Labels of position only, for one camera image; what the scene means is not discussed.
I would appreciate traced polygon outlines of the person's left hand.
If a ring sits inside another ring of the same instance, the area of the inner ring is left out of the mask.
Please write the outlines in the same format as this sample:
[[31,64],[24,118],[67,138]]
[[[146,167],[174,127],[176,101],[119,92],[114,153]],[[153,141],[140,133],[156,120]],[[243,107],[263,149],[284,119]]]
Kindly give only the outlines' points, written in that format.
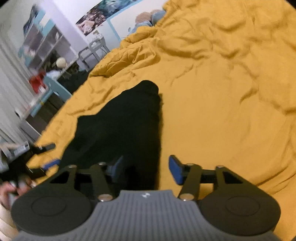
[[20,184],[14,185],[11,182],[1,180],[1,211],[10,211],[13,202],[36,187],[36,182],[27,175],[20,176]]

